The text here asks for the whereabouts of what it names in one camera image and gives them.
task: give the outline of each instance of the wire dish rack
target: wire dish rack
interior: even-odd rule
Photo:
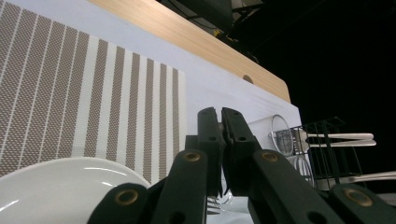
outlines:
[[[302,126],[290,128],[293,130],[302,129],[307,133],[315,134],[314,137],[306,138],[309,145],[307,151],[293,150],[293,155],[302,155],[309,160],[313,176],[313,185],[323,192],[328,192],[331,183],[339,184],[340,177],[361,175],[361,165],[354,147],[331,147],[331,143],[339,142],[340,139],[327,137],[330,133],[340,133],[340,128],[345,123],[337,117],[308,123]],[[294,144],[300,144],[294,136]],[[323,182],[327,183],[327,188],[323,188]]]

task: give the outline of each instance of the fork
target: fork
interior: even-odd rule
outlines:
[[[218,215],[220,214],[220,206],[217,202],[217,198],[213,196],[207,197],[207,215]]]

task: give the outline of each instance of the utensil handle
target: utensil handle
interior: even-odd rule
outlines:
[[[396,180],[396,171],[376,173],[369,175],[353,176],[353,182],[373,181],[373,180]]]
[[[344,138],[344,139],[373,139],[372,133],[329,133],[329,138]],[[325,137],[323,133],[314,134],[309,133],[308,137]]]
[[[372,147],[376,145],[373,139],[331,143],[331,147]],[[310,147],[326,147],[326,144],[311,144]]]

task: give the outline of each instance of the white plate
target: white plate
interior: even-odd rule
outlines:
[[[86,224],[114,187],[149,182],[135,171],[97,158],[45,161],[0,177],[2,224]]]

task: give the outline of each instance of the white stripe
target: white stripe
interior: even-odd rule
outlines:
[[[67,81],[66,96],[64,97],[64,109],[63,109],[63,113],[62,113],[61,129],[59,131],[58,146],[56,147],[56,154],[55,154],[55,158],[56,159],[58,159],[59,147],[61,145],[62,133],[64,131],[64,118],[66,117],[67,98],[69,97],[70,82],[71,82],[72,76],[73,76],[73,67],[74,67],[74,62],[75,62],[75,58],[76,58],[76,51],[77,51],[77,45],[78,45],[78,35],[79,35],[79,32],[77,32],[77,35],[76,35],[75,46],[74,46],[74,49],[73,49],[73,59],[72,59],[72,63],[70,64],[70,71],[69,71],[69,74],[68,74],[69,75],[69,80]]]
[[[184,150],[187,134],[187,116],[186,116],[186,76],[183,72],[178,71],[178,133],[179,133],[179,151]]]
[[[96,139],[96,156],[97,158],[106,158],[108,127],[110,122],[111,96],[113,95],[113,77],[114,67],[116,65],[117,46],[108,43],[105,78],[102,88],[102,102],[100,104],[99,130]]]
[[[20,90],[21,90],[22,80],[23,80],[23,76],[25,75],[24,73],[25,73],[25,69],[26,69],[27,60],[28,60],[28,58],[29,58],[30,48],[32,47],[33,36],[34,36],[34,34],[35,34],[35,26],[36,26],[36,25],[37,25],[37,16],[35,17],[35,25],[34,25],[34,28],[33,28],[33,33],[32,33],[32,36],[31,36],[31,38],[30,38],[29,46],[28,46],[28,48],[27,48],[27,50],[26,50],[25,58],[24,58],[24,61],[23,61],[23,66],[22,66],[22,70],[21,70],[20,82],[18,83],[17,93],[15,94],[14,104],[13,104],[13,106],[12,106],[11,114],[10,114],[10,116],[9,116],[8,125],[7,125],[7,130],[6,130],[6,134],[5,134],[5,137],[4,137],[4,142],[3,142],[2,147],[1,147],[0,160],[3,158],[3,153],[4,153],[4,149],[5,149],[5,147],[6,147],[6,142],[7,142],[7,138],[8,138],[9,129],[11,128],[11,123],[12,123],[12,120],[14,119],[15,108],[17,107],[18,98],[19,98],[19,96],[20,96]]]
[[[171,170],[173,158],[173,69],[166,66],[166,174]]]
[[[134,154],[134,170],[143,176],[143,158],[145,145],[145,102],[147,58],[140,56],[139,83],[137,87],[136,145]]]
[[[7,57],[6,57],[5,61],[4,61],[3,70],[1,71],[1,74],[0,74],[0,86],[1,86],[1,84],[3,82],[3,76],[4,76],[4,73],[6,72],[9,55],[11,53],[12,46],[14,45],[15,36],[17,35],[17,30],[18,30],[18,27],[20,25],[21,15],[22,15],[22,10],[20,10],[20,15],[18,16],[17,23],[15,24],[14,33],[12,34],[11,41],[10,41],[9,47],[8,47]]]
[[[125,50],[120,98],[119,140],[117,145],[117,163],[125,165],[128,142],[129,92],[131,89],[132,52]]]
[[[62,53],[64,51],[64,37],[65,37],[65,35],[66,35],[66,27],[64,27],[64,34],[62,36],[61,51],[59,52],[58,62],[56,64],[55,78],[53,79],[52,90],[50,92],[49,108],[48,108],[48,111],[47,111],[46,124],[44,126],[43,138],[42,138],[42,141],[41,141],[40,151],[38,152],[37,162],[41,161],[41,153],[43,152],[43,146],[44,146],[44,143],[45,143],[45,140],[46,140],[47,128],[48,128],[48,124],[49,124],[49,120],[50,120],[50,110],[52,108],[53,94],[55,93],[56,80],[58,79],[59,64],[60,64],[60,61],[61,61],[61,55],[62,55]]]
[[[0,8],[0,17],[3,15],[3,9],[4,9],[5,4],[6,3],[3,1],[3,4],[1,5],[1,8]]]
[[[152,93],[151,184],[160,180],[160,78],[161,64],[154,62]]]
[[[76,129],[72,148],[72,157],[84,156],[84,147],[88,129],[88,118],[90,115],[91,94],[93,75],[95,72],[96,54],[99,47],[99,38],[90,35],[88,41],[87,55],[82,75],[81,93],[78,102],[78,113]]]

